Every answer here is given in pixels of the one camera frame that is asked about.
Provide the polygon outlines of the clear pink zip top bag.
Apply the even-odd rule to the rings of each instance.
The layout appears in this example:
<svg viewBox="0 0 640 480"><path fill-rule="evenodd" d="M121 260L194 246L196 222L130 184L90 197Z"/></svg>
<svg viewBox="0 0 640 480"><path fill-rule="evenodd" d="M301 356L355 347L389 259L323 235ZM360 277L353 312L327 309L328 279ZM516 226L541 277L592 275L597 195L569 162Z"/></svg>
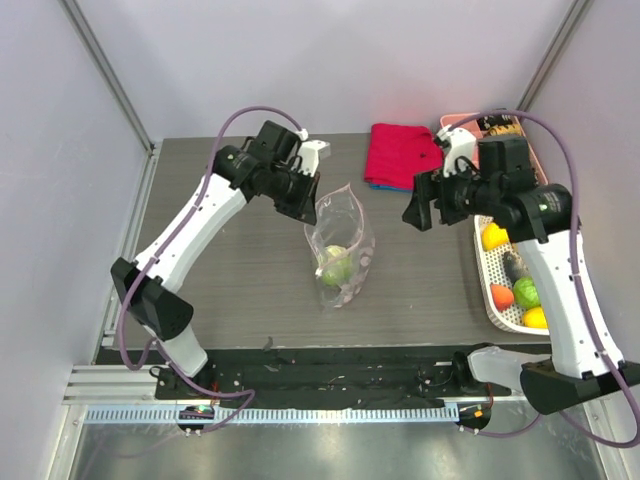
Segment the clear pink zip top bag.
<svg viewBox="0 0 640 480"><path fill-rule="evenodd" d="M323 310L337 310L362 291L376 239L350 184L321 197L315 209L316 224L304 227L313 278Z"/></svg>

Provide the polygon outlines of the grey toy fish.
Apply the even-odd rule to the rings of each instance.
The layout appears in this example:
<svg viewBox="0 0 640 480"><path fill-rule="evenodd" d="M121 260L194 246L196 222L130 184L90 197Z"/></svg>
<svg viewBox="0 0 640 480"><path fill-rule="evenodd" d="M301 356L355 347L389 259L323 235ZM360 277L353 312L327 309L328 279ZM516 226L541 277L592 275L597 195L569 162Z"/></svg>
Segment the grey toy fish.
<svg viewBox="0 0 640 480"><path fill-rule="evenodd" d="M502 255L502 263L505 275L512 284L515 284L521 278L531 276L524 260L516 252L504 252Z"/></svg>

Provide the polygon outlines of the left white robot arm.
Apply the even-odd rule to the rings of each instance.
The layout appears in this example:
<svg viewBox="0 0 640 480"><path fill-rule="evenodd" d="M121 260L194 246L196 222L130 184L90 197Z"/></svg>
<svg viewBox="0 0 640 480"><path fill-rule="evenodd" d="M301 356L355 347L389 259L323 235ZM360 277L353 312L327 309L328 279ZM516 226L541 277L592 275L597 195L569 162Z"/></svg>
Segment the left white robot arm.
<svg viewBox="0 0 640 480"><path fill-rule="evenodd" d="M192 266L214 236L253 198L265 196L294 220L316 222L321 160L329 143L267 121L241 146L215 147L194 195L159 237L134 260L117 259L111 276L121 314L131 316L181 372L179 388L205 397L213 385L208 356L191 326L194 308L179 296Z"/></svg>

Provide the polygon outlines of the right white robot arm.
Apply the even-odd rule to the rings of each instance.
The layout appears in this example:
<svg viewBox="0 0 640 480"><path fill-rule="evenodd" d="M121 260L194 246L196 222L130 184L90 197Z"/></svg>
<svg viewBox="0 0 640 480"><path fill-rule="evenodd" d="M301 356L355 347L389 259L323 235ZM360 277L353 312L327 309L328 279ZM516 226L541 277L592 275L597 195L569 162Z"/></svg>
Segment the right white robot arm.
<svg viewBox="0 0 640 480"><path fill-rule="evenodd" d="M539 183L525 137L478 139L469 131L437 135L444 163L414 178L404 222L431 228L431 211L453 225L488 216L506 230L537 289L551 340L549 358L483 347L451 371L457 391L486 383L524 394L542 415L563 411L639 383L639 365L624 359L608 332L585 264L580 234L571 231L573 202L559 184Z"/></svg>

